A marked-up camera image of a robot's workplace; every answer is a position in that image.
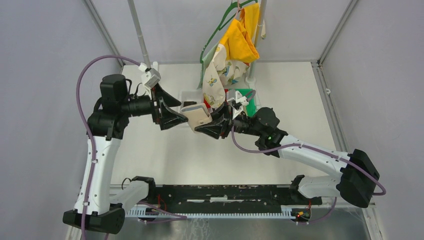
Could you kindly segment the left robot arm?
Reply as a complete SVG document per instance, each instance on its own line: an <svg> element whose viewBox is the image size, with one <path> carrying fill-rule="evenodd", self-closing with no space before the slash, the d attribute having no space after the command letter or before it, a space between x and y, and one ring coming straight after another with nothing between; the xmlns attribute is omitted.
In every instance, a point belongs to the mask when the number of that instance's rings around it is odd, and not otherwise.
<svg viewBox="0 0 424 240"><path fill-rule="evenodd" d="M181 102L156 84L150 95L129 94L128 80L122 74L105 76L100 83L101 96L96 109L85 119L88 135L87 163L80 193L72 210L63 214L63 222L81 229L118 234L126 214L140 201L153 203L157 198L152 177L135 176L129 186L111 196L111 179L117 152L131 117L150 115L161 130L188 119L175 111Z"/></svg>

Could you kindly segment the beige card holder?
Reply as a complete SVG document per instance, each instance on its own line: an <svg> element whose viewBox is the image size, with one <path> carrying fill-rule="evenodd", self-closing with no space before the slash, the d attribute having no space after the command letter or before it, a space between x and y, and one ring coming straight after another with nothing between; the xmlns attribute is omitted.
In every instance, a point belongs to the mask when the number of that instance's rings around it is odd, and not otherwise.
<svg viewBox="0 0 424 240"><path fill-rule="evenodd" d="M205 103L185 106L180 110L181 114L188 119L188 125L196 133L195 128L213 121Z"/></svg>

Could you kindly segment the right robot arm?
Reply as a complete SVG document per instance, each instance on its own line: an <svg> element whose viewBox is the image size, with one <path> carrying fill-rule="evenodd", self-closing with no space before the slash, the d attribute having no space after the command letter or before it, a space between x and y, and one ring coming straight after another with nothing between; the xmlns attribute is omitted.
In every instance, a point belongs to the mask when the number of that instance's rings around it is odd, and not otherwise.
<svg viewBox="0 0 424 240"><path fill-rule="evenodd" d="M212 113L210 122L194 127L194 131L214 139L230 136L243 152L292 160L323 172L324 176L295 177L288 191L295 204L326 197L342 198L355 207L367 208L374 196L387 193L379 182L379 172L364 151L336 151L310 144L280 129L279 123L270 107L261 107L253 116L247 116L236 115L225 103Z"/></svg>

